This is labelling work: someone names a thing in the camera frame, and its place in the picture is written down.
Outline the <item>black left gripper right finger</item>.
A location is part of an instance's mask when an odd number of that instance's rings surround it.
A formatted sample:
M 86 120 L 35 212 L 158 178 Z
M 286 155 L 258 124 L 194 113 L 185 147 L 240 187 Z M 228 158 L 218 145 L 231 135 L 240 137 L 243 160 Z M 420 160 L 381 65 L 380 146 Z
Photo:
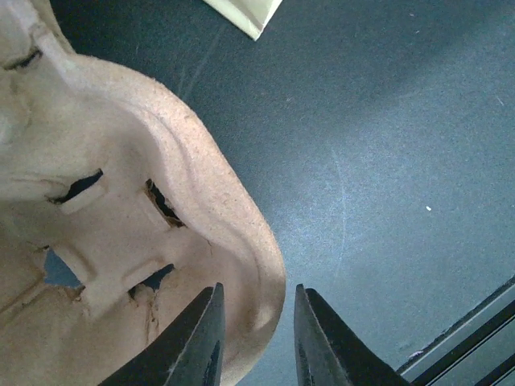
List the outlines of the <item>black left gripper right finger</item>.
M 408 385 L 377 357 L 312 288 L 295 290 L 295 362 L 299 385 Z

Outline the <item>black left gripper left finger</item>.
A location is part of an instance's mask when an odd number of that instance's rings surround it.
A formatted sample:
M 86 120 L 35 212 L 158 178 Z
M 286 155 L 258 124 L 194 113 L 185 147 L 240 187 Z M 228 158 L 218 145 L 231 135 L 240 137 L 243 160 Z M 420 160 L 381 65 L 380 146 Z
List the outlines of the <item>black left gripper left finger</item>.
M 225 345 L 225 293 L 209 286 L 158 338 L 102 385 L 219 385 Z

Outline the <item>brown cardboard cup carrier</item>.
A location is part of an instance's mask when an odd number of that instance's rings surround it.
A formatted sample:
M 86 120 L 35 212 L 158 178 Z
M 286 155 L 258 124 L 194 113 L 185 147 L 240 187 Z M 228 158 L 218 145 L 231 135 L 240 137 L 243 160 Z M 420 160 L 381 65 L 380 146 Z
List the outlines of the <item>brown cardboard cup carrier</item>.
M 49 2 L 2 2 L 2 384 L 98 385 L 216 283 L 220 382 L 237 384 L 285 281 L 269 225 L 186 104 L 76 53 Z

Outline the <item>cream paper bag with handles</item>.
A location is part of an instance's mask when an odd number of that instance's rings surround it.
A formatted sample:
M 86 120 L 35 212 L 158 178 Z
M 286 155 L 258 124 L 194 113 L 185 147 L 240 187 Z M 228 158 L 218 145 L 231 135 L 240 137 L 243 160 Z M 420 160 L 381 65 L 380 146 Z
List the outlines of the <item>cream paper bag with handles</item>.
M 282 0 L 204 0 L 235 27 L 257 41 Z

